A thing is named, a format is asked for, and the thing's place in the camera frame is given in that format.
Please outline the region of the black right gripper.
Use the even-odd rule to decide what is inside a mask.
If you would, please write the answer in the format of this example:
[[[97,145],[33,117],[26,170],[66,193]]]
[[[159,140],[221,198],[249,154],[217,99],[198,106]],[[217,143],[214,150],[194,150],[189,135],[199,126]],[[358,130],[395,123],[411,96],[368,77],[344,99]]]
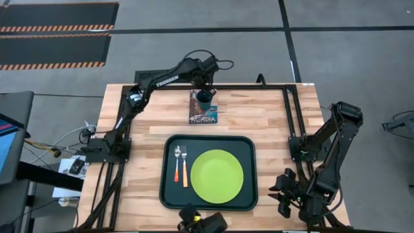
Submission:
[[[303,206],[304,184],[296,180],[296,174],[290,168],[286,168],[283,175],[276,177],[275,185],[269,190],[279,192],[268,196],[279,201],[278,212],[285,218],[290,217],[290,205],[298,209]]]

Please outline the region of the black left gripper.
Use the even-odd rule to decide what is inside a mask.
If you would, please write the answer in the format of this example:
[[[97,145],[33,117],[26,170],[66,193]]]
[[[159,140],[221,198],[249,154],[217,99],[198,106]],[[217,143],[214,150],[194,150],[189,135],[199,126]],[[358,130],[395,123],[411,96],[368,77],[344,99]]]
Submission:
[[[192,85],[203,92],[207,92],[210,98],[217,94],[217,90],[213,88],[213,76],[215,70],[196,69],[192,72]]]

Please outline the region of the dark green plastic cup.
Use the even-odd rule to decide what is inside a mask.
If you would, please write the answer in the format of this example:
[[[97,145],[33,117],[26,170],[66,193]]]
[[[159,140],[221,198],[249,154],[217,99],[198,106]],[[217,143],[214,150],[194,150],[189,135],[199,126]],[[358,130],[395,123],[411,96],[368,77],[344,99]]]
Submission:
[[[207,111],[207,110],[209,110],[209,108],[211,108],[213,93],[211,93],[209,91],[200,90],[197,93],[196,98],[197,98],[199,106],[202,110]]]

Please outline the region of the lime green plate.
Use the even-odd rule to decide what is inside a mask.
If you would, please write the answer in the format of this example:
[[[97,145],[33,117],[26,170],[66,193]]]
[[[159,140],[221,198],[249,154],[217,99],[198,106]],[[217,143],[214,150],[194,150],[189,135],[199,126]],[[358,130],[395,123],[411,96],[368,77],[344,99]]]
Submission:
[[[219,205],[239,194],[244,183],[244,171],[239,160],[230,152],[208,150],[193,162],[190,181],[203,201]]]

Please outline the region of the spoon with orange-red handle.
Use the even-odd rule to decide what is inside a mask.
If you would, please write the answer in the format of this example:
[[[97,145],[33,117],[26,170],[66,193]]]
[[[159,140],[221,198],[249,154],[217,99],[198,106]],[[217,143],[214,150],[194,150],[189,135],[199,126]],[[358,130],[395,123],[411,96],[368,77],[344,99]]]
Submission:
[[[175,164],[175,176],[174,181],[177,183],[179,181],[179,157],[181,154],[180,146],[176,146],[174,149],[174,155],[176,158],[176,164]]]

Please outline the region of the fork with orange handle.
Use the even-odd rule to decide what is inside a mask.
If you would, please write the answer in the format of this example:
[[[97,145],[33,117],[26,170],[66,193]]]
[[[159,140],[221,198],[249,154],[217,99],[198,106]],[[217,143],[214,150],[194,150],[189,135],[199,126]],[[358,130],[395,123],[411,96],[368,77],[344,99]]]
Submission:
[[[181,146],[181,156],[182,156],[182,160],[183,160],[183,165],[182,165],[182,169],[183,169],[183,187],[187,188],[188,187],[188,173],[187,173],[187,166],[186,166],[186,157],[187,157],[187,150],[186,150],[186,146],[183,145]]]

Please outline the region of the dark green plastic tray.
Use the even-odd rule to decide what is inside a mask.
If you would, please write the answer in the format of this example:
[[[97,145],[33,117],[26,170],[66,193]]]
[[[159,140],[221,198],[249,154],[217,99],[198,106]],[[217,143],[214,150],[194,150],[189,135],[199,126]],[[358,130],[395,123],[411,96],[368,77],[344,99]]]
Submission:
[[[183,187],[183,160],[179,157],[179,181],[174,181],[176,146],[185,145],[188,187]],[[190,181],[191,166],[195,159],[208,150],[224,150],[234,155],[244,171],[244,183],[236,198],[224,204],[203,201],[193,190]],[[159,188],[160,202],[167,208],[179,209],[191,203],[201,210],[249,211],[258,201],[256,149],[254,143],[244,136],[222,135],[173,135],[165,143]]]

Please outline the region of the Acadia picture book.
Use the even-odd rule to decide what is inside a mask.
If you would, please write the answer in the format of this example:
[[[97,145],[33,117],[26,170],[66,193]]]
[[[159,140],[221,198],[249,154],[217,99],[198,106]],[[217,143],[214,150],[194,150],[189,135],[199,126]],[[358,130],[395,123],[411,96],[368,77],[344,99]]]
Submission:
[[[192,89],[190,91],[190,105],[189,105],[189,124],[217,124],[218,123],[218,106],[211,104],[209,110],[204,111],[200,108],[197,101],[197,93],[199,91]]]

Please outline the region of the black chair base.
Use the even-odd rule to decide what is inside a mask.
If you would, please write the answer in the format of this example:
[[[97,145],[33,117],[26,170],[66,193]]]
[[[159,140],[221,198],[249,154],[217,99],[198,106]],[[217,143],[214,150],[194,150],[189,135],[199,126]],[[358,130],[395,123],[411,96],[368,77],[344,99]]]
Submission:
[[[387,131],[392,135],[414,140],[414,110],[403,111],[395,114],[392,116],[391,122],[382,123],[382,128],[384,131]],[[394,130],[396,128],[406,128],[408,136],[395,133]]]

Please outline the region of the black handheld controller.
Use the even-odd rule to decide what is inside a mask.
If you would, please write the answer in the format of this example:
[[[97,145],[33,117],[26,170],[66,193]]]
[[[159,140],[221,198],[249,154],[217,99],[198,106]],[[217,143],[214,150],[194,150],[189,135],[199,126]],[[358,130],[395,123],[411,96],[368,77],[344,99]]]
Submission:
[[[69,173],[73,175],[78,175],[84,166],[85,161],[80,158],[77,158],[74,160],[71,168],[69,169]]]

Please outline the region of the white paper sheet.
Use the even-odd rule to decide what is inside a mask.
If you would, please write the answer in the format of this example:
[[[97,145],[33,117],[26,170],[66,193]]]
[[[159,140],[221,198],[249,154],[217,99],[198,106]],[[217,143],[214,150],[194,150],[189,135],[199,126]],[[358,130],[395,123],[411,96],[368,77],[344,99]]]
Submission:
[[[81,192],[79,191],[74,191],[74,190],[69,190],[69,189],[65,189],[65,188],[58,188],[55,187],[52,193],[52,197],[53,198],[61,198],[61,197],[80,197],[81,196]]]
[[[80,158],[80,159],[85,161],[85,156],[80,156],[80,155],[72,156],[69,159],[62,159],[58,171],[60,173],[65,174],[65,175],[70,175],[72,177],[77,177],[77,178],[84,179],[86,177],[86,171],[87,171],[86,163],[85,163],[85,166],[82,168],[81,172],[78,175],[73,175],[73,174],[69,173],[69,169],[71,168],[74,160],[77,159],[77,158]]]

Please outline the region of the black hazard-striped floor mat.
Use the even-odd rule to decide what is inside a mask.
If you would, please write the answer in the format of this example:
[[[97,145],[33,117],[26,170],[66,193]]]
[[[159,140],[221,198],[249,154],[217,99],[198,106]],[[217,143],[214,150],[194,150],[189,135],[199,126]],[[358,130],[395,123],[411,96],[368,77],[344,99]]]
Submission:
[[[103,67],[111,35],[0,36],[0,70]]]
[[[108,30],[120,3],[51,3],[0,5],[0,32]]]

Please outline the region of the dark grey side desk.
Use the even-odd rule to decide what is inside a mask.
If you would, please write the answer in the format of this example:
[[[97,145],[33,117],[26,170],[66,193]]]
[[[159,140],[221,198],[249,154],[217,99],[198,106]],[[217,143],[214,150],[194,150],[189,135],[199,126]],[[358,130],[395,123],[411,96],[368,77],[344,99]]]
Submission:
[[[27,124],[33,98],[32,91],[0,94],[0,118],[22,125],[10,143],[8,153],[0,156],[0,233],[20,233],[25,208],[32,205],[28,195],[31,182],[75,191],[80,191],[83,186],[82,179],[21,160],[24,141],[30,135]]]

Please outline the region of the computer monitor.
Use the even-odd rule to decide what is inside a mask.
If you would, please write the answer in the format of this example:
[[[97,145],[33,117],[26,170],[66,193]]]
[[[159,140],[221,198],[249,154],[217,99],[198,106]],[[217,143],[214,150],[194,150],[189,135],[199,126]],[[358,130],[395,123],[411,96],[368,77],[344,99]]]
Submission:
[[[18,131],[25,131],[25,125],[0,113],[0,185],[16,178],[19,158],[13,143],[15,138],[18,142],[23,141]]]

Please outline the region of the black aluminium table frame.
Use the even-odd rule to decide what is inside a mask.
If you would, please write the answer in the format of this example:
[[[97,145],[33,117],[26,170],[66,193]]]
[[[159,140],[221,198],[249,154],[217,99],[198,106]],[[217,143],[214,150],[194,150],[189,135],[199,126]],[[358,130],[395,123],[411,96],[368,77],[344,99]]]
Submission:
[[[278,202],[270,187],[285,168],[295,168],[288,138],[298,134],[302,118],[306,133],[324,123],[313,86],[298,85],[296,94],[279,89],[220,90],[213,98],[219,121],[209,125],[189,124],[188,89],[163,89],[151,94],[144,111],[131,125],[132,148],[120,189],[116,221],[111,206],[103,218],[106,230],[166,231],[180,222],[177,210],[166,208],[159,199],[164,146],[172,135],[240,135],[256,149],[257,205],[247,212],[224,212],[230,230],[303,230],[306,225],[292,209],[286,219],[278,213]]]

